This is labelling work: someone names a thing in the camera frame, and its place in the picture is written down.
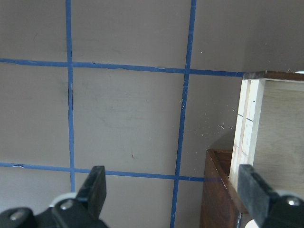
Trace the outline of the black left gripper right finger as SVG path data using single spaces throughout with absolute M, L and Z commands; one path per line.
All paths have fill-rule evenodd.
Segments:
M 239 165 L 237 192 L 259 228 L 304 226 L 304 199 L 274 190 L 250 164 Z

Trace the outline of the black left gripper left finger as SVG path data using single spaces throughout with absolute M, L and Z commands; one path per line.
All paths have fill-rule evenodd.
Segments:
M 67 193 L 55 198 L 51 207 L 61 211 L 75 211 L 83 215 L 88 213 L 98 219 L 106 198 L 105 167 L 94 166 L 76 195 Z

